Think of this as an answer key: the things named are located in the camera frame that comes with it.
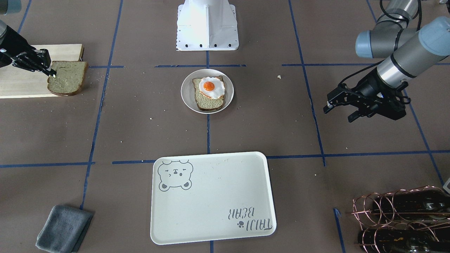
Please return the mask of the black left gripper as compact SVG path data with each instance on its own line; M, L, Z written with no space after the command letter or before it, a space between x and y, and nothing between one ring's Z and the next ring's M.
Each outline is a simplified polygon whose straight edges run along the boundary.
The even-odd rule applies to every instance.
M357 110L347 118L352 123L360 117L373 117L375 114L392 120L399 120L406 115L406 105L411 99L404 96L402 91L409 85L405 78L400 79L400 85L392 88L379 77L377 70L371 70L354 88L348 88L347 79L367 70L368 67L357 71L338 83L337 87L327 95L327 104L323 113L327 114L335 107L351 105Z

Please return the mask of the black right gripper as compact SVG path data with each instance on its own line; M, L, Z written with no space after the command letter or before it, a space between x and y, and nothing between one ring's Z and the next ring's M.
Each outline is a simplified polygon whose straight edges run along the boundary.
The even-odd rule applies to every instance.
M0 67L14 67L31 72L42 72L49 77L56 77L57 72L51 68L51 57L46 48L36 49L27 40L7 25L1 25Z

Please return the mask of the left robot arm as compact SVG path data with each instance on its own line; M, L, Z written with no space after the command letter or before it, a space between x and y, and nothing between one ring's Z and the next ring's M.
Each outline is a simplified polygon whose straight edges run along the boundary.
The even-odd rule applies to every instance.
M387 8L380 8L374 28L358 35L355 51L359 57L381 61L371 65L355 87L339 82L327 95L324 113L351 105L357 110L348 116L349 122L376 114L399 120L411 102L402 93L409 80L449 56L449 17L437 17L423 27L419 21L412 29L409 23L422 13L419 0L391 0Z

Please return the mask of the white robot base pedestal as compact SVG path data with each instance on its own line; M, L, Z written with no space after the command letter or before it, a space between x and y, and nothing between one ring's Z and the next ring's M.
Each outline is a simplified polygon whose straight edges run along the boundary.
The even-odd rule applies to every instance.
M237 50L237 25L228 0L186 0L177 10L176 50Z

